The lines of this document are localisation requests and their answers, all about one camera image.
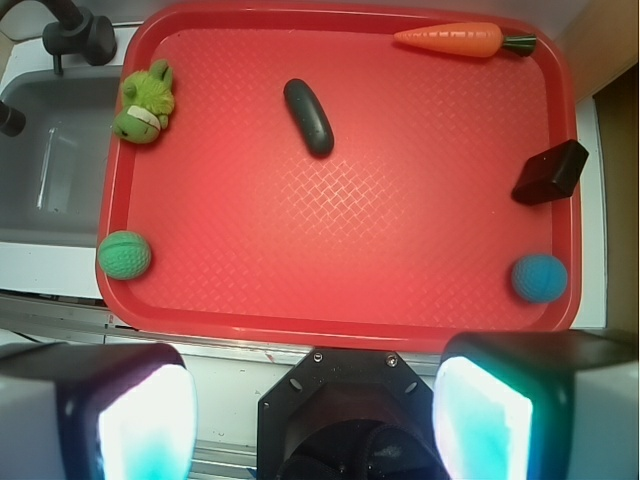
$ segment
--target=led light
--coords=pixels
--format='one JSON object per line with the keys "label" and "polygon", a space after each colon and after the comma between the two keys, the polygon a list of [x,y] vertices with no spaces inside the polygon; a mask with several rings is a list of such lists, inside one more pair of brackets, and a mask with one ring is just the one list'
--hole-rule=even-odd
{"label": "led light", "polygon": [[531,400],[465,357],[445,360],[434,384],[436,445],[453,479],[526,478]]}
{"label": "led light", "polygon": [[98,417],[105,480],[186,478],[196,436],[193,378],[164,365]]}

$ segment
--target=black block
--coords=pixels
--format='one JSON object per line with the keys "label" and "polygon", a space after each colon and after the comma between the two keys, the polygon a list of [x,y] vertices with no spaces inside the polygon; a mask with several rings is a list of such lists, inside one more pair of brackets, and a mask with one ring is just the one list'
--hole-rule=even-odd
{"label": "black block", "polygon": [[589,152],[567,140],[527,160],[512,198],[525,205],[551,202],[573,195]]}

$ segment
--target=white countertop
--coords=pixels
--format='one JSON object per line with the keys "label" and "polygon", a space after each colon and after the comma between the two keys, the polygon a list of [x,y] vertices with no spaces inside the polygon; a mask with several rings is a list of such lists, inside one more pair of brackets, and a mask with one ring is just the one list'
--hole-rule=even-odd
{"label": "white countertop", "polygon": [[[135,27],[116,29],[118,52],[109,65],[122,65],[135,30]],[[65,57],[63,62],[65,68],[86,66],[79,57]],[[20,43],[13,48],[0,81],[0,91],[18,75],[51,68],[51,56],[45,52],[40,39]],[[581,177],[583,285],[574,327],[602,327],[606,311],[604,186],[593,100],[581,102],[576,113],[578,137],[590,156]],[[101,298],[95,278],[95,254],[95,248],[0,242],[0,289]]]}

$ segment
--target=blue ball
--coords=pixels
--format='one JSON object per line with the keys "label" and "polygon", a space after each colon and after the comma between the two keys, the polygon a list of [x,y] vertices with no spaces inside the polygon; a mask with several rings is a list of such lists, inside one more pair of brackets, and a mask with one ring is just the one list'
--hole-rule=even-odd
{"label": "blue ball", "polygon": [[549,303],[567,288],[567,269],[552,255],[527,255],[511,272],[511,283],[518,295],[531,303]]}

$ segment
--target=screw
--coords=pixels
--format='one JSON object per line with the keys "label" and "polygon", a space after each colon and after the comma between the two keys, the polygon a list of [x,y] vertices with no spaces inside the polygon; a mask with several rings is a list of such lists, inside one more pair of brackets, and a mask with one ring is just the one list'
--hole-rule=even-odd
{"label": "screw", "polygon": [[390,366],[391,368],[395,367],[396,365],[398,365],[398,357],[395,354],[390,354],[387,355],[387,365]]}

